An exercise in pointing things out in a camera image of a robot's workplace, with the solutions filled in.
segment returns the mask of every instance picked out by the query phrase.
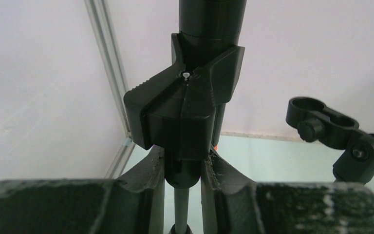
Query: black pole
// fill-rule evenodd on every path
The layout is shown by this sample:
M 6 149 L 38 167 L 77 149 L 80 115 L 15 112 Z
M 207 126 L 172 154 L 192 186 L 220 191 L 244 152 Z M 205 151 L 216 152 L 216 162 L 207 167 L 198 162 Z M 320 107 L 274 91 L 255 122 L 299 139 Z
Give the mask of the black pole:
M 188 70 L 203 66 L 237 45 L 246 0 L 180 0 L 180 45 Z M 225 103 L 216 107 L 212 145 L 219 142 Z

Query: black cylindrical tube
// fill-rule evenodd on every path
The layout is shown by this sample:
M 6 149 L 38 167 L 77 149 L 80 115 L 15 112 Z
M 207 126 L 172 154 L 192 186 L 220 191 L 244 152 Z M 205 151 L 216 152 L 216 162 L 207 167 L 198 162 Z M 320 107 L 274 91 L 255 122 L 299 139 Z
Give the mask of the black cylindrical tube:
M 190 189 L 174 189 L 174 227 L 176 234 L 186 234 L 188 217 L 188 195 Z
M 246 0 L 180 0 L 180 32 L 196 38 L 240 35 Z
M 180 45 L 189 70 L 237 45 L 246 0 L 180 0 Z

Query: scuffed surface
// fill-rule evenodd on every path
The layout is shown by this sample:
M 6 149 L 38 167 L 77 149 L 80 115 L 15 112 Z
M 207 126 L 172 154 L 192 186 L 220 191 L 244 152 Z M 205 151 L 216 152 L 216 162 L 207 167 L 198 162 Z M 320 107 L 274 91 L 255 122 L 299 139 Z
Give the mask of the scuffed surface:
M 0 233 L 94 233 L 112 180 L 0 182 Z
M 372 233 L 374 195 L 355 183 L 257 184 L 266 233 Z

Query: metal screw head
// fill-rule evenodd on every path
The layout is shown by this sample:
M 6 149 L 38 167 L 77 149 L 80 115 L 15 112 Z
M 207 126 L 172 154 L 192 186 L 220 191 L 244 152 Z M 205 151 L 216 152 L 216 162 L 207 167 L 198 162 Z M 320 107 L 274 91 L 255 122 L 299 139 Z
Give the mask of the metal screw head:
M 190 73 L 188 73 L 188 72 L 183 72 L 183 73 L 182 73 L 182 76 L 184 77 L 184 80 L 188 80 L 188 78 L 190 77 Z
M 352 148 L 352 156 L 360 161 L 365 161 L 368 159 L 368 152 L 359 146 L 354 146 Z

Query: light blue surface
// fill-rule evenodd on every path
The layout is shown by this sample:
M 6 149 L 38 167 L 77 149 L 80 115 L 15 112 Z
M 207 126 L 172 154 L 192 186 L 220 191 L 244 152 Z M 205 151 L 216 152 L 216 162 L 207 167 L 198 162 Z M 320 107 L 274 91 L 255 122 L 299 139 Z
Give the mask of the light blue surface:
M 343 151 L 321 144 L 308 144 L 236 136 L 221 136 L 217 151 L 233 167 L 257 182 L 333 182 L 332 165 Z M 148 151 L 136 146 L 123 173 Z M 374 191 L 374 178 L 367 185 Z M 174 189 L 165 185 L 164 232 L 174 224 Z M 201 189 L 190 189 L 188 224 L 195 234 L 203 233 Z

